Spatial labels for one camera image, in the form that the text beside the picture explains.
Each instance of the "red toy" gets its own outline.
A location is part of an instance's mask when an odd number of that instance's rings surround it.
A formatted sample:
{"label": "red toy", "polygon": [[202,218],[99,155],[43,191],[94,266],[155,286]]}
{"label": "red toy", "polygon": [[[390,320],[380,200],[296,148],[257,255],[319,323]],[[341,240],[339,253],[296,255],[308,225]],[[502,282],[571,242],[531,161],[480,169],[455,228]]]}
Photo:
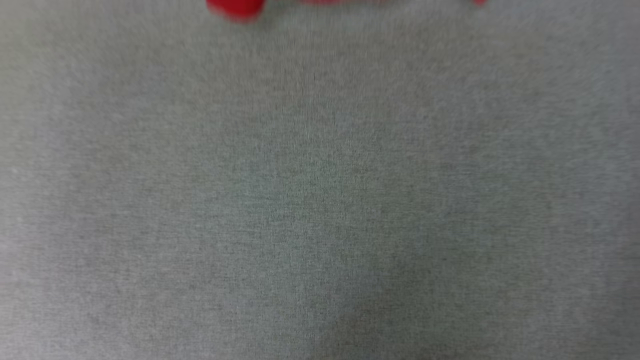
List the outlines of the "red toy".
{"label": "red toy", "polygon": [[[260,14],[267,0],[207,0],[207,6],[214,12],[224,13],[226,16],[240,21],[252,20]],[[314,4],[337,3],[341,0],[302,0]],[[482,5],[486,0],[474,0]]]}

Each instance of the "gray carpet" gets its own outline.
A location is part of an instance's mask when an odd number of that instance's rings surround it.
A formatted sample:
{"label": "gray carpet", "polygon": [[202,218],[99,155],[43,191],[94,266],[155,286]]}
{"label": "gray carpet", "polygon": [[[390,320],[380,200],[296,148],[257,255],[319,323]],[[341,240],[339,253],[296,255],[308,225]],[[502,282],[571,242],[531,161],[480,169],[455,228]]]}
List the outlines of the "gray carpet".
{"label": "gray carpet", "polygon": [[640,3],[0,3],[0,359],[639,359]]}

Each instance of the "red object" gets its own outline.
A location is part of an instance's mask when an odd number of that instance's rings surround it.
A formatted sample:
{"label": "red object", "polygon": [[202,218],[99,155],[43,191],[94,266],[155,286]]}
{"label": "red object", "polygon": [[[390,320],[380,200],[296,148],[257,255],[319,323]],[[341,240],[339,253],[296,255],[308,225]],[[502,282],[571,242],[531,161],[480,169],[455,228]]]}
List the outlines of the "red object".
{"label": "red object", "polygon": [[207,6],[236,20],[250,20],[262,11],[266,0],[207,0]]}

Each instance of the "gray fabric surface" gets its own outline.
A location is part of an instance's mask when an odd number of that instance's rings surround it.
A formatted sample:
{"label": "gray fabric surface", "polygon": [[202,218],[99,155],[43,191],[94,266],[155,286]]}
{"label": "gray fabric surface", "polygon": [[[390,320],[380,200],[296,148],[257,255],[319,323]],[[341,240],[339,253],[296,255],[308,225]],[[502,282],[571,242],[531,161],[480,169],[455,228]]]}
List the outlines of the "gray fabric surface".
{"label": "gray fabric surface", "polygon": [[0,3],[0,359],[639,359],[640,3]]}

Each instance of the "fabric texture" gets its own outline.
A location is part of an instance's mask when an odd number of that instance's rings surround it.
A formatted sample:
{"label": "fabric texture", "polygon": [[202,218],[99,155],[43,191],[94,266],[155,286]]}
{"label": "fabric texture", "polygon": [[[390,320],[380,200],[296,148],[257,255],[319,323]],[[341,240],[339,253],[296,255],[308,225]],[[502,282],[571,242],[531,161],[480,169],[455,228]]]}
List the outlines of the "fabric texture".
{"label": "fabric texture", "polygon": [[0,359],[639,359],[639,7],[0,2]]}

